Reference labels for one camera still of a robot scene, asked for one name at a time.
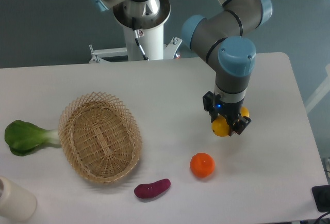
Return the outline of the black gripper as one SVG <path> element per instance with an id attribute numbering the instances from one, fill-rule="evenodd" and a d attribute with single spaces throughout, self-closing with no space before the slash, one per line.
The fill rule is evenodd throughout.
<path id="1" fill-rule="evenodd" d="M 211 123 L 218 116 L 222 116 L 230 123 L 230 134 L 240 135 L 251 123 L 251 118 L 242 114 L 241 109 L 244 99 L 236 103 L 225 103 L 217 99 L 211 91 L 208 91 L 203 97 L 203 108 L 209 113 Z"/>

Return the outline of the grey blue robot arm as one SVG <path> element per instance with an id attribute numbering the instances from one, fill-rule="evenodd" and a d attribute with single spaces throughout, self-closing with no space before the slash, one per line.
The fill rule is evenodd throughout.
<path id="1" fill-rule="evenodd" d="M 222 12 L 207 19 L 191 16 L 180 42 L 195 52 L 216 74 L 214 91 L 203 106 L 218 136 L 241 134 L 251 123 L 242 104 L 255 67 L 256 47 L 245 37 L 272 15 L 270 0 L 218 0 Z M 123 27 L 130 61 L 162 60 L 169 51 L 163 26 L 171 12 L 169 0 L 93 0 L 101 11 L 112 10 Z"/>

